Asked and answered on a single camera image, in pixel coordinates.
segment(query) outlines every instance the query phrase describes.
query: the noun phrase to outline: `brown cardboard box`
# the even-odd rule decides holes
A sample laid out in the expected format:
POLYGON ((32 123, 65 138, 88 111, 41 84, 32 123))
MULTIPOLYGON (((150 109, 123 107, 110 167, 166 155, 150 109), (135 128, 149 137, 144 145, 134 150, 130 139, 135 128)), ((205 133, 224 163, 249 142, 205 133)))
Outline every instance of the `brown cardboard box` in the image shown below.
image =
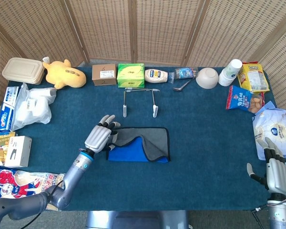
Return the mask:
POLYGON ((116 84, 115 64, 92 65, 92 81, 95 86, 116 84))

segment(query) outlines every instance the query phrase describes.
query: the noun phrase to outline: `stack of paper cups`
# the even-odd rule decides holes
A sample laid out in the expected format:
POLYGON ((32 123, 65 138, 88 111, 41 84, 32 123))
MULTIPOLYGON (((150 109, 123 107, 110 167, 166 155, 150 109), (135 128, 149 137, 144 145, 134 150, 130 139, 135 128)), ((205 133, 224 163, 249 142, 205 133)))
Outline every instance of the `stack of paper cups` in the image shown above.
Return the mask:
POLYGON ((236 78, 237 73, 242 68, 243 63, 238 59, 233 59, 220 73, 218 83, 222 86, 229 86, 236 78))

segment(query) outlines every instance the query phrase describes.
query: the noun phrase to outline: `folded cloth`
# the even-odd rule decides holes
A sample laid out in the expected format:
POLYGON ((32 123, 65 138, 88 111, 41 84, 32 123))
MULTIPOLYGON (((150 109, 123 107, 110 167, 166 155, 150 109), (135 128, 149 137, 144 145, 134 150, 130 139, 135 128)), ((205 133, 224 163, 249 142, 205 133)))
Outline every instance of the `folded cloth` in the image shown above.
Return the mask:
POLYGON ((157 161, 168 162, 169 135, 166 128, 120 128, 113 144, 115 148, 107 153, 111 161, 157 161))

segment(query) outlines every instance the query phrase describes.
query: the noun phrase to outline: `robotic arm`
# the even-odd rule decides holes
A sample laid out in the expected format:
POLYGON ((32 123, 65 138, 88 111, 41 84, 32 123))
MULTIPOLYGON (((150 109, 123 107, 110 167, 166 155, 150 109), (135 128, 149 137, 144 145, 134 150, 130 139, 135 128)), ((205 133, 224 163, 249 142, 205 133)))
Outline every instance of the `robotic arm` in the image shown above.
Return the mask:
POLYGON ((113 135, 113 142, 116 140, 117 132, 112 129, 120 124, 111 123, 114 118, 114 115, 104 116, 90 132, 85 141, 86 148, 80 149, 80 154, 63 178, 64 188, 51 186, 33 196, 19 199, 0 198, 0 222, 5 215, 17 220, 39 214, 46 209, 48 203, 60 210, 65 209, 71 201, 75 187, 93 161, 94 154, 104 149, 111 135, 113 135))
POLYGON ((268 137, 265 140, 266 143, 258 142, 264 148, 266 177, 256 175, 250 163, 247 163, 247 172, 253 180, 265 186, 270 193, 270 198, 267 204, 256 208, 252 213, 263 229, 255 213, 268 207, 270 229, 286 229, 286 164, 283 154, 277 146, 268 137))

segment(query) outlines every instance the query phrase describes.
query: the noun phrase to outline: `metal spoon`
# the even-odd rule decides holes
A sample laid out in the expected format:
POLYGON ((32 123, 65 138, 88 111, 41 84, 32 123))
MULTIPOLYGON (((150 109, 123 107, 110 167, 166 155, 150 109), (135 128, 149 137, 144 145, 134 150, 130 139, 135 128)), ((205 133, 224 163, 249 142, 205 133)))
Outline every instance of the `metal spoon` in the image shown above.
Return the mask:
POLYGON ((189 80, 188 82, 186 82, 185 84, 183 84, 183 85, 182 85, 181 87, 179 87, 179 88, 173 87, 173 90, 174 90, 174 91, 177 91, 177 92, 180 92, 180 91, 182 91, 183 88, 184 88, 185 86, 187 86, 190 82, 191 82, 191 80, 189 80))

